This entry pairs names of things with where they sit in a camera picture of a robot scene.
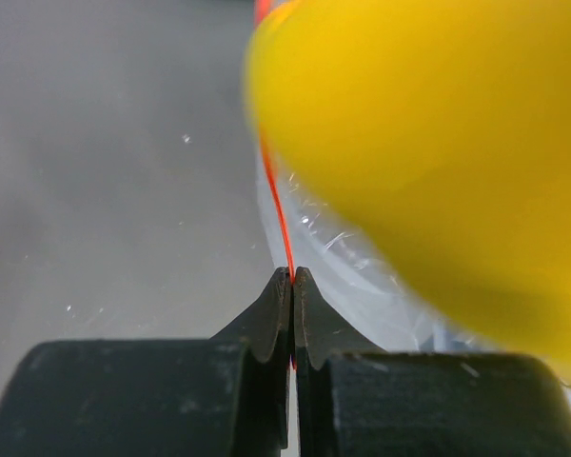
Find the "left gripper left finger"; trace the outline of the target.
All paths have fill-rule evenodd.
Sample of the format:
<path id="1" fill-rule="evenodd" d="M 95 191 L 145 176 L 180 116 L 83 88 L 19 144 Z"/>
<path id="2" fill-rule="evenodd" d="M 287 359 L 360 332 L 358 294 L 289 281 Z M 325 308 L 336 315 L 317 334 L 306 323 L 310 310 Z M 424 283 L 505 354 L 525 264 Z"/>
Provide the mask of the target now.
<path id="1" fill-rule="evenodd" d="M 0 456 L 277 456 L 288 442 L 291 282 L 208 339 L 32 348 L 0 399 Z"/>

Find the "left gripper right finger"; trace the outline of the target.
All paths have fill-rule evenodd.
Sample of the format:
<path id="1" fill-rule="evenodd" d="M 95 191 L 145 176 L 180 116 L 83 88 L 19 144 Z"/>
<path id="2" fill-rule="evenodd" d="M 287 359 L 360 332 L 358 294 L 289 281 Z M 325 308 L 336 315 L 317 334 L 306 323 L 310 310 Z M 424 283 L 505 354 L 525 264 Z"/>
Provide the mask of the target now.
<path id="1" fill-rule="evenodd" d="M 520 354 L 387 352 L 323 297 L 292 286 L 304 456 L 571 456 L 571 407 L 553 372 Z"/>

